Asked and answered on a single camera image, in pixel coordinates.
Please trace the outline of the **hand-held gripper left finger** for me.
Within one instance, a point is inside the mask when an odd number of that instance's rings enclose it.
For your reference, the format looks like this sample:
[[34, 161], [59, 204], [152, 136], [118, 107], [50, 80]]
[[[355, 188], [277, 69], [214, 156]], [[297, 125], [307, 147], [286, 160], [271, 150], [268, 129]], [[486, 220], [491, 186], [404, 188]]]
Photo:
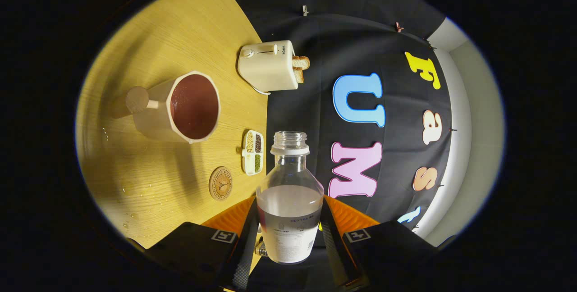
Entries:
[[196, 291], [245, 292], [257, 241], [258, 207], [251, 196], [203, 224], [184, 222], [149, 248], [146, 257], [189, 279]]

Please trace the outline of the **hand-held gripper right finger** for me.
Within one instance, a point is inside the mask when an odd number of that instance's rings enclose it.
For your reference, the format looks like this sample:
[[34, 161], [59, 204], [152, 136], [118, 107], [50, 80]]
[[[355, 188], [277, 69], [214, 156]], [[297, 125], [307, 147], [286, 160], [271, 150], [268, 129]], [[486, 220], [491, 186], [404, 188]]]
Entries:
[[321, 226], [340, 292], [412, 291], [418, 267], [456, 238], [433, 246], [395, 220], [380, 224], [329, 196], [324, 196]]

